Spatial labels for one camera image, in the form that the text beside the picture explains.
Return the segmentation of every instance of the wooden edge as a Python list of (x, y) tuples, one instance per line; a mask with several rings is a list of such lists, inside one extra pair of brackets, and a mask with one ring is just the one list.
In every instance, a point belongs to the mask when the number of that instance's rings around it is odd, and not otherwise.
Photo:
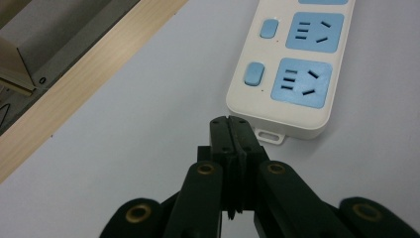
[(0, 182), (115, 74), (187, 0), (141, 0), (0, 137)]

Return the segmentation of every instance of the blue switch button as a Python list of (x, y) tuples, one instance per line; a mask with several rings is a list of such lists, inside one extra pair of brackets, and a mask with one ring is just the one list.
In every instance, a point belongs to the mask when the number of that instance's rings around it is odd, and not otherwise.
[(274, 37), (277, 31), (278, 21), (275, 19), (267, 19), (262, 24), (262, 30), (260, 36), (265, 39), (271, 39)]
[(245, 73), (245, 84), (249, 86), (258, 86), (263, 78), (264, 66), (260, 62), (251, 62)]

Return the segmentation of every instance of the white power strip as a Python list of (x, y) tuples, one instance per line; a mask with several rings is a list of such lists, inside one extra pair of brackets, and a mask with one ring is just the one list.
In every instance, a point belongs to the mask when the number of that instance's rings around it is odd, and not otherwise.
[(259, 140), (313, 139), (330, 117), (355, 0), (261, 0), (226, 102)]

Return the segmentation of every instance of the gray surface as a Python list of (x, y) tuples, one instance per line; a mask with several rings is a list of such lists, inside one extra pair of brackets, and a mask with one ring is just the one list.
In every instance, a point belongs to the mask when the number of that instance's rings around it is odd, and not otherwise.
[[(190, 0), (0, 184), (1, 237), (98, 237), (124, 202), (177, 192), (208, 145), (256, 0)], [(263, 144), (332, 205), (376, 200), (420, 231), (420, 3), (358, 1), (336, 99), (315, 140)], [(257, 237), (252, 214), (222, 237)]]

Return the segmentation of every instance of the outlet socket holes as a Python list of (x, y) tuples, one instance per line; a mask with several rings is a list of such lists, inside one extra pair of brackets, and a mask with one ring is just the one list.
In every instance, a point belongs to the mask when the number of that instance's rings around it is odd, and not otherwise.
[(282, 59), (271, 98), (301, 106), (322, 108), (332, 70), (332, 66), (326, 62)]
[(343, 22), (342, 14), (298, 12), (293, 17), (286, 46), (295, 50), (334, 53)]

